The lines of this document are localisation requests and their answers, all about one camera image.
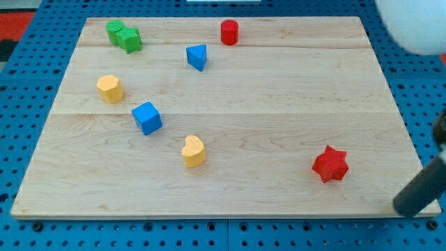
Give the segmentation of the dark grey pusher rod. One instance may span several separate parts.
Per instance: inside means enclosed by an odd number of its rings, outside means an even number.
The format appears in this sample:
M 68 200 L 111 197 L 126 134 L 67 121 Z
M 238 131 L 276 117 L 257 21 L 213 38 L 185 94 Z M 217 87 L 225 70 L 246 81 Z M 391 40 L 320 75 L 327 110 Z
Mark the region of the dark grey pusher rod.
M 395 211 L 414 217 L 445 191 L 445 150 L 438 153 L 393 199 Z

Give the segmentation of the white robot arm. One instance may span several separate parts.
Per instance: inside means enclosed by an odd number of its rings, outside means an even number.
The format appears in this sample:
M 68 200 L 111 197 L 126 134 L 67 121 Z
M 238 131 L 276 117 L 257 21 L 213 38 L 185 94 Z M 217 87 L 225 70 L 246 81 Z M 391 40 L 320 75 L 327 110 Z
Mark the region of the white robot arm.
M 376 0 L 385 28 L 406 51 L 422 56 L 445 53 L 445 0 Z M 395 196 L 395 211 L 416 216 L 445 192 L 445 111 L 433 122 L 440 152 Z

